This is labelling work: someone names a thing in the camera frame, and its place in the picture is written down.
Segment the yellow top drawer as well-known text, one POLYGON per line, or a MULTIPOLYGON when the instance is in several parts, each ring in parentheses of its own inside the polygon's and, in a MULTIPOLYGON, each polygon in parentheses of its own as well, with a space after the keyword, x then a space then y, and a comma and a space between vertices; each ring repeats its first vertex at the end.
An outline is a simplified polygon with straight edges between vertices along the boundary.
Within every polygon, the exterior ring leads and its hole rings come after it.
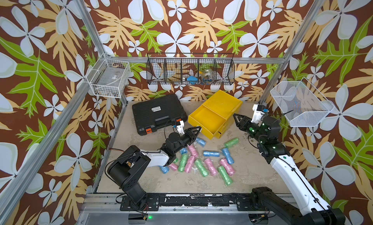
POLYGON ((201 133, 212 140, 213 138, 219 139, 222 136, 227 120, 201 105, 189 115, 188 122, 193 127, 200 126, 202 128, 201 133))

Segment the pink trash bag roll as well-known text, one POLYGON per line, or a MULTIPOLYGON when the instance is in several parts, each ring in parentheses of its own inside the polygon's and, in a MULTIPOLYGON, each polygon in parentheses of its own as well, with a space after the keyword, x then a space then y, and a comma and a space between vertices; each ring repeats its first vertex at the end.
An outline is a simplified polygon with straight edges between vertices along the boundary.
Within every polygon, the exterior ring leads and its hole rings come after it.
POLYGON ((199 153, 198 153, 196 147, 193 144, 188 145, 187 147, 188 147, 188 150, 189 150, 189 152, 192 156, 194 156, 195 158, 199 157, 199 153))
POLYGON ((171 163, 169 166, 168 166, 170 169, 172 169, 173 171, 177 171, 178 170, 178 166, 174 163, 171 163))
POLYGON ((195 162, 195 156, 190 156, 186 162, 186 165, 185 165, 185 169, 184 169, 184 172, 186 173, 190 173, 191 169, 192 169, 192 166, 195 162))
POLYGON ((206 159, 204 160, 204 163, 206 164, 207 169, 209 170, 209 172, 210 172, 210 174, 211 174, 212 176, 216 176, 216 175, 218 174, 218 171, 217 171, 217 169, 214 167, 214 165, 213 165, 213 163, 212 163, 212 161, 211 161, 210 158, 206 158, 206 159))
POLYGON ((220 164, 225 168, 229 176, 232 176, 235 174, 234 168, 228 163, 227 159, 221 159, 220 164))

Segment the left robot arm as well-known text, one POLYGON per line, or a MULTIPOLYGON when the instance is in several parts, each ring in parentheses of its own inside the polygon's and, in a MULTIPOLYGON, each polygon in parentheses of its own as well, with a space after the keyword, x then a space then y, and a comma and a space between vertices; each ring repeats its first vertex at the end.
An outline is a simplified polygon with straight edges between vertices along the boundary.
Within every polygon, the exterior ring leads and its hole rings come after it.
POLYGON ((139 179, 148 167, 169 166, 176 159, 176 153, 194 143, 200 134, 200 126, 169 134, 165 143, 156 151, 141 150, 135 145, 128 147, 118 158, 109 162, 105 174, 125 193, 131 209, 146 209, 147 193, 139 184, 139 179))

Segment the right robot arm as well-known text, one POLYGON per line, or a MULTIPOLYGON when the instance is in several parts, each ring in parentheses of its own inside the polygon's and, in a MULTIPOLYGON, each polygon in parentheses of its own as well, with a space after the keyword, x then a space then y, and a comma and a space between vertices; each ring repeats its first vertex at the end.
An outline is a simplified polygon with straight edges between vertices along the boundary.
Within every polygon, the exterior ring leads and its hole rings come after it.
POLYGON ((277 196, 268 187, 254 188, 251 207, 269 209, 288 225, 343 225, 345 216, 339 208, 332 208, 310 185, 296 166, 286 147, 279 141, 280 124, 273 117, 265 117, 258 125, 252 119, 235 114, 239 130, 257 142, 257 149, 266 162, 280 175, 292 194, 296 206, 277 196))

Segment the blue trash bag roll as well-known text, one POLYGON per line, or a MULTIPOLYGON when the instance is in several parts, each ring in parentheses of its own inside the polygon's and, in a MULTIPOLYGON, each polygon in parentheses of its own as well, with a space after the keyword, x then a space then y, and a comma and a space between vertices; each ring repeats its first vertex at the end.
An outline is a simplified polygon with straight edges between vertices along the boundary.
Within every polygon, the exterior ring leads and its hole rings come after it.
POLYGON ((230 164, 230 165, 234 164, 234 160, 233 160, 233 158, 230 154, 229 149, 228 148, 223 148, 221 151, 222 151, 223 155, 225 156, 228 164, 230 164))
POLYGON ((204 157, 220 157, 220 152, 219 151, 203 151, 203 156, 204 157))
POLYGON ((159 168, 163 174, 167 174, 170 170, 168 166, 160 166, 159 168))
POLYGON ((188 152, 188 150, 187 150, 186 148, 182 148, 182 149, 180 150, 181 155, 182 155, 182 154, 186 154, 187 152, 188 152))
POLYGON ((202 146, 202 147, 205 147, 205 145, 206 145, 206 141, 204 141, 204 140, 201 139, 201 138, 196 138, 196 142, 197 142, 200 146, 202 146))

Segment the yellow plastic drawer cabinet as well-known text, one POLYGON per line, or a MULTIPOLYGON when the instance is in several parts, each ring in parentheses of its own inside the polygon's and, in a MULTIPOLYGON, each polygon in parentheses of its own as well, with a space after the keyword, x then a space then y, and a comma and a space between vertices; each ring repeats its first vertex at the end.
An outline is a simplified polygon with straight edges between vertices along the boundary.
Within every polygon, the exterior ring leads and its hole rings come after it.
POLYGON ((223 135, 233 124, 233 115, 240 111, 242 104, 243 102, 234 96, 223 91, 217 91, 202 105, 227 120, 223 128, 223 135))

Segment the black plastic tool case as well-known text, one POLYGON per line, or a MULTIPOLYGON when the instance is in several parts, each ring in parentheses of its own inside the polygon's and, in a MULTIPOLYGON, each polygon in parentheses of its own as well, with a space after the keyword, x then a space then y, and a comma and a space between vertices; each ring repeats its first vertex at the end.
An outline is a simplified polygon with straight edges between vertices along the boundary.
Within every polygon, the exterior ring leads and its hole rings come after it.
POLYGON ((136 103, 132 111, 137 133, 141 136, 187 121, 187 113, 175 94, 136 103))

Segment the white mesh basket right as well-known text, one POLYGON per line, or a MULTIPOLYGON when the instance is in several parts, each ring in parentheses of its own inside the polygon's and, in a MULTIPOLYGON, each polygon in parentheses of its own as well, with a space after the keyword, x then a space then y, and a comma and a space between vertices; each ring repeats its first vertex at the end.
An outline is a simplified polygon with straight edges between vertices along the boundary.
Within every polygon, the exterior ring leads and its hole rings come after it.
POLYGON ((334 109, 334 104, 305 77, 300 81, 283 80, 270 93, 291 127, 317 126, 334 109))

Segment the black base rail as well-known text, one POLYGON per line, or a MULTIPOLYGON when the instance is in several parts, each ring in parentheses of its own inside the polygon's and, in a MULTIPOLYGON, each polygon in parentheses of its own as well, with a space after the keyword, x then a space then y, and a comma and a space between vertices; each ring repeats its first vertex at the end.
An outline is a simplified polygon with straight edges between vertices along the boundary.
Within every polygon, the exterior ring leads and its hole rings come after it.
POLYGON ((140 207, 135 207, 128 196, 123 195, 120 202, 121 211, 158 211, 160 207, 228 207, 235 205, 238 211, 261 209, 256 198, 251 194, 147 194, 141 200, 140 207))

